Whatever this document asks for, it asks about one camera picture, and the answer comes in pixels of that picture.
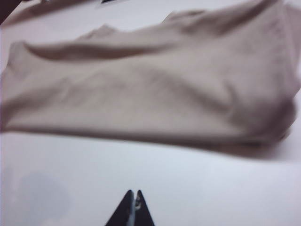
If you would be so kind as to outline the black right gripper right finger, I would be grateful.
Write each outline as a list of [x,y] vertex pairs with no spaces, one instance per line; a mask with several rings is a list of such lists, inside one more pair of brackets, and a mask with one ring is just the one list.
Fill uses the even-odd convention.
[[141,190],[138,190],[135,200],[134,226],[155,226]]

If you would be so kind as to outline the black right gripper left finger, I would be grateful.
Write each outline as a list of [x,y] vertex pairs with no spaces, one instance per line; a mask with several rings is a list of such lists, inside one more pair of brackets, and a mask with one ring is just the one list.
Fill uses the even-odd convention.
[[133,222],[134,193],[128,190],[105,226],[131,226]]

